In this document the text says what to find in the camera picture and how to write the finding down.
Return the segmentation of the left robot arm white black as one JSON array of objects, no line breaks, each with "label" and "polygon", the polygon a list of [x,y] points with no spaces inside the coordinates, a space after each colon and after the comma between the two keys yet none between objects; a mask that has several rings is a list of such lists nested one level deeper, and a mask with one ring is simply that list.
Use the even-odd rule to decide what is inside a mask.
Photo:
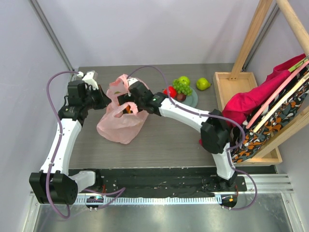
[{"label": "left robot arm white black", "polygon": [[103,180],[99,170],[84,169],[69,175],[69,162],[75,141],[89,110],[101,110],[111,103],[96,81],[75,80],[68,84],[65,103],[57,115],[60,123],[47,159],[37,173],[31,173],[29,183],[41,204],[72,205],[79,192],[88,188],[97,193]]}]

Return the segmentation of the pink plastic bag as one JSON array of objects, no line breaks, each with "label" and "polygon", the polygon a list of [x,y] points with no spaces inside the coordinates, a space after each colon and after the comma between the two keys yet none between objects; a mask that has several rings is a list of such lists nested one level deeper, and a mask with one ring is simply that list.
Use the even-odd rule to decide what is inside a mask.
[{"label": "pink plastic bag", "polygon": [[119,105],[117,97],[128,93],[127,75],[119,76],[109,84],[106,95],[112,100],[107,106],[106,113],[97,124],[99,135],[105,139],[129,144],[140,132],[149,113],[145,110],[137,114],[124,114],[126,105]]}]

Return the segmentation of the wooden round pole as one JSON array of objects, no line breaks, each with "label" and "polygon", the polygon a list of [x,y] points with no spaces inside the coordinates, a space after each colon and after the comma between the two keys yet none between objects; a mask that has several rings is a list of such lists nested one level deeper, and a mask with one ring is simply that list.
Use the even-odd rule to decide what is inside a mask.
[{"label": "wooden round pole", "polygon": [[309,34],[301,23],[288,0],[276,0],[276,3],[293,31],[306,55],[309,54]]}]

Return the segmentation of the orange fruit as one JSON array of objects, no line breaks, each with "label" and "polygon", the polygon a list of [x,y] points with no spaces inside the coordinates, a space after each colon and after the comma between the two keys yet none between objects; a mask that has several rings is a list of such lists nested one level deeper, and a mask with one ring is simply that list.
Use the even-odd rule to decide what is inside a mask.
[{"label": "orange fruit", "polygon": [[123,113],[124,113],[124,114],[132,114],[133,111],[132,111],[132,109],[131,109],[131,106],[128,105],[128,106],[123,110]]}]

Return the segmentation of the aluminium frame rail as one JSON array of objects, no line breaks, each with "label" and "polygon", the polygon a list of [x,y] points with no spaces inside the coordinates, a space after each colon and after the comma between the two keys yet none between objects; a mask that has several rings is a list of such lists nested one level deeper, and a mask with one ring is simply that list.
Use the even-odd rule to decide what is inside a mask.
[{"label": "aluminium frame rail", "polygon": [[50,25],[45,13],[43,12],[39,2],[37,0],[29,0],[31,7],[33,8],[35,14],[37,15],[38,19],[40,20],[43,28],[45,29],[48,37],[50,38],[51,42],[53,43],[56,51],[60,55],[61,59],[65,63],[66,67],[73,71],[73,66],[69,61],[64,49],[62,48],[60,41],[58,40],[52,26]]}]

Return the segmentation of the magenta cloth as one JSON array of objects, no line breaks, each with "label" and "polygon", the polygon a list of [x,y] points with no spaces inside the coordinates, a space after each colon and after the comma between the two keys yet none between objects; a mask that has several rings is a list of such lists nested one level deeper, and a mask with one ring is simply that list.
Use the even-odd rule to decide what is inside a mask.
[{"label": "magenta cloth", "polygon": [[252,111],[263,104],[273,92],[290,76],[288,70],[306,57],[305,54],[296,56],[273,68],[273,72],[258,87],[249,92],[234,95],[226,104],[222,115],[238,124],[242,124]]}]

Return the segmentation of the wooden upright post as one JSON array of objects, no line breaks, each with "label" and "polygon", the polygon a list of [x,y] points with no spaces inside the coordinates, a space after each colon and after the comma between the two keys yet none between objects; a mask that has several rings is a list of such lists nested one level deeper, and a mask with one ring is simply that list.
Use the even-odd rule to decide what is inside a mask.
[{"label": "wooden upright post", "polygon": [[242,70],[242,67],[249,55],[249,52],[253,47],[255,39],[257,38],[261,25],[269,11],[271,4],[272,4],[271,0],[259,1],[256,10],[254,12],[253,18],[251,20],[250,26],[248,28],[247,34],[245,36],[244,42],[240,49],[239,55],[231,71],[229,80],[235,81],[238,78]]}]

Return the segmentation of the green apple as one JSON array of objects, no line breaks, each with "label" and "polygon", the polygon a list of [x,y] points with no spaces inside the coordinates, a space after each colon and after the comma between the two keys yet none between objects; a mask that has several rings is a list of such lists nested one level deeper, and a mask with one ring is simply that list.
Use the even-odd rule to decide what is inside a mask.
[{"label": "green apple", "polygon": [[190,79],[187,76],[181,76],[178,78],[178,80],[180,83],[190,86]]}]

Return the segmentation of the dark purple plum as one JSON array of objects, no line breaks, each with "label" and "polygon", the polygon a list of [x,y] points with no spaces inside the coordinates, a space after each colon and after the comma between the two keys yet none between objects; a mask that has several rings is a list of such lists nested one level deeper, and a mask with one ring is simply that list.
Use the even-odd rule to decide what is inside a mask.
[{"label": "dark purple plum", "polygon": [[177,94],[176,100],[177,100],[178,102],[183,102],[183,101],[186,100],[186,95],[183,94],[183,93]]}]

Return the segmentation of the grey plate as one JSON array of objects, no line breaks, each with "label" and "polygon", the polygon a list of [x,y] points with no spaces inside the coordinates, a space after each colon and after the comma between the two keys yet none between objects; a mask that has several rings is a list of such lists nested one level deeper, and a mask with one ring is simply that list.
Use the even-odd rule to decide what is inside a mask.
[{"label": "grey plate", "polygon": [[186,100],[183,101],[183,102],[180,102],[180,103],[195,108],[197,106],[197,103],[198,103],[198,96],[197,96],[197,93],[195,92],[195,90],[192,89],[192,95],[186,96]]}]

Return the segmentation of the green pear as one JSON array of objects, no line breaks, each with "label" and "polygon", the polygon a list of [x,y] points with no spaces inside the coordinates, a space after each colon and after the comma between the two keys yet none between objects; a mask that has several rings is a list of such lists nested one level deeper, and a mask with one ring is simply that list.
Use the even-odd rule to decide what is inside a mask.
[{"label": "green pear", "polygon": [[211,83],[206,78],[199,78],[196,81],[196,87],[200,91],[204,91],[211,87]]}]

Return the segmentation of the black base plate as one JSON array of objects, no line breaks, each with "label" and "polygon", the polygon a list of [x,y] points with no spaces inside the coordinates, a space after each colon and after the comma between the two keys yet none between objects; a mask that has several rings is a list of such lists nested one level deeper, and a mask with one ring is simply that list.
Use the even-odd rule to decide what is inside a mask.
[{"label": "black base plate", "polygon": [[95,169],[97,180],[90,190],[111,193],[124,188],[129,198],[212,197],[219,192],[247,190],[243,176],[228,184],[214,167]]}]

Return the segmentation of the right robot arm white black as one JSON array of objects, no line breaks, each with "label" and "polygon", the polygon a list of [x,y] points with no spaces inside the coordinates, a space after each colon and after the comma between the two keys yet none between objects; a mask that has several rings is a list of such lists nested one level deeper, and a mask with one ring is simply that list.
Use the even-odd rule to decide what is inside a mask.
[{"label": "right robot arm white black", "polygon": [[232,164],[230,131],[221,112],[202,111],[171,100],[165,93],[153,94],[145,84],[135,78],[129,79],[128,93],[117,97],[120,105],[132,102],[136,109],[131,112],[147,111],[150,114],[175,119],[197,130],[201,136],[202,147],[212,154],[215,161],[218,185],[224,191],[231,190],[236,184],[237,173]]}]

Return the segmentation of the green grapes bunch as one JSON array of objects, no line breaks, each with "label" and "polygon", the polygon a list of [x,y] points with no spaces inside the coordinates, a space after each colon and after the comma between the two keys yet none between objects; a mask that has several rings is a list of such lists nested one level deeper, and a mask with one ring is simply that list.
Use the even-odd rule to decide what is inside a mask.
[{"label": "green grapes bunch", "polygon": [[178,94],[183,93],[187,96],[192,95],[191,87],[180,83],[178,79],[173,80],[172,86],[175,88]]}]

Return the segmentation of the patterned black orange cloth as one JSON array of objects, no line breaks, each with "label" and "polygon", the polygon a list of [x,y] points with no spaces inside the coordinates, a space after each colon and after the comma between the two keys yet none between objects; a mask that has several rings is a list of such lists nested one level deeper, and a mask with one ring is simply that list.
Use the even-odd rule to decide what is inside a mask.
[{"label": "patterned black orange cloth", "polygon": [[272,133],[279,132],[295,117],[308,93],[309,69],[305,67],[280,93],[279,98],[269,105],[270,110],[265,115],[259,116],[251,128],[246,129],[246,124],[258,109],[255,109],[243,122],[245,139],[241,146],[232,151],[232,161],[239,163],[253,158]]}]

